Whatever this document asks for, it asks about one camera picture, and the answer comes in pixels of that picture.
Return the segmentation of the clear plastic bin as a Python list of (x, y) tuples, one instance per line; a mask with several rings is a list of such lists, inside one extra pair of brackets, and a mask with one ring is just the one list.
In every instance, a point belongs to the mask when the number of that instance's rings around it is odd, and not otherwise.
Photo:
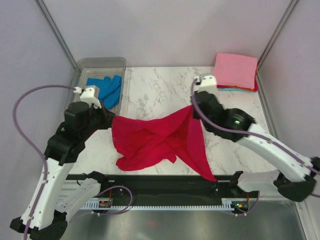
[(123, 88), (125, 83), (126, 59), (124, 57), (90, 57), (82, 58), (77, 64), (72, 76), (71, 86), (84, 88), (87, 85), (88, 78), (104, 79), (108, 76), (121, 76), (121, 88), (119, 104), (110, 111), (116, 115), (121, 113), (123, 99)]

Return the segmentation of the red t shirt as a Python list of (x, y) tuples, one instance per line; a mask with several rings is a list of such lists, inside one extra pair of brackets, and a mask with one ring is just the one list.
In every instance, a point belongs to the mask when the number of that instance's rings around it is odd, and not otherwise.
[(193, 117), (192, 106), (153, 120), (116, 116), (112, 121), (112, 141), (122, 155), (116, 162), (122, 171), (139, 171), (162, 160), (181, 159), (206, 180), (215, 182), (207, 160), (201, 122)]

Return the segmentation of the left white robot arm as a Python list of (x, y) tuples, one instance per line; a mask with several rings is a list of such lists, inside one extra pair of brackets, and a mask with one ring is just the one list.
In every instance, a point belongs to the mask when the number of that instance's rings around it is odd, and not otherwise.
[(93, 171), (62, 203), (57, 202), (85, 142), (96, 131), (111, 128), (115, 117), (103, 104), (94, 107), (92, 103), (77, 101), (68, 106), (64, 121), (40, 154), (43, 168), (36, 190), (23, 215), (11, 221), (12, 230), (22, 233), (25, 240), (59, 240), (72, 217), (89, 199), (109, 193), (106, 175)]

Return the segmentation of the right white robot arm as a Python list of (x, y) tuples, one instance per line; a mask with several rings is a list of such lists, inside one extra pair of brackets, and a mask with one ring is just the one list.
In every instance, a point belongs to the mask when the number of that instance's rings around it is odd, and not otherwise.
[(253, 151), (276, 168), (268, 172), (235, 172), (229, 182), (233, 196), (253, 191), (278, 192), (294, 202), (316, 196), (319, 157), (309, 158), (293, 151), (267, 133), (245, 111), (224, 108), (212, 93), (194, 91), (191, 102), (194, 118), (202, 121), (207, 132)]

